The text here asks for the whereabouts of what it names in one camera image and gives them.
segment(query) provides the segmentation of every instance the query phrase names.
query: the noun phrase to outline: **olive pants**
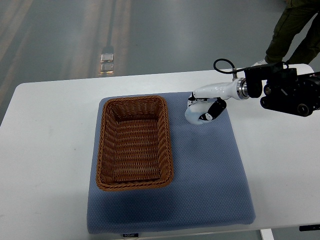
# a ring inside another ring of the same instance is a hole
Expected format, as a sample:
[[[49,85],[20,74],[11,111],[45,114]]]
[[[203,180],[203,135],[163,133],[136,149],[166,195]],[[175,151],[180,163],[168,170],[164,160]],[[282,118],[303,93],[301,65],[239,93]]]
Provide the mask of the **olive pants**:
[[[283,60],[295,35],[301,32],[310,19],[319,12],[320,0],[288,0],[287,6],[274,28],[265,61]],[[305,39],[287,61],[289,64],[309,64],[320,52],[320,15],[317,14]]]

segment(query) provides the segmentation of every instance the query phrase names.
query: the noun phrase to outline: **black sticker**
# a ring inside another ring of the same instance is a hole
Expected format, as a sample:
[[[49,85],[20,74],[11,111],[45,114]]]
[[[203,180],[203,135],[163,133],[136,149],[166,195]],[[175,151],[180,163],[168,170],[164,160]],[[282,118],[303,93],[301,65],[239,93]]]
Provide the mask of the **black sticker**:
[[[138,238],[139,233],[125,233],[125,234],[122,234],[122,236],[124,238]]]

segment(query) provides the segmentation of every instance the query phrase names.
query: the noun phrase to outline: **brown wicker basket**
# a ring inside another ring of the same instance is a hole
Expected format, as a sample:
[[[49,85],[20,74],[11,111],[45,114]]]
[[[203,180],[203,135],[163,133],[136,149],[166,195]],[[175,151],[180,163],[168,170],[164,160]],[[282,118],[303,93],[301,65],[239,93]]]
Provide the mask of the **brown wicker basket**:
[[[104,191],[160,188],[173,177],[166,100],[157,95],[108,100],[101,117],[97,186]]]

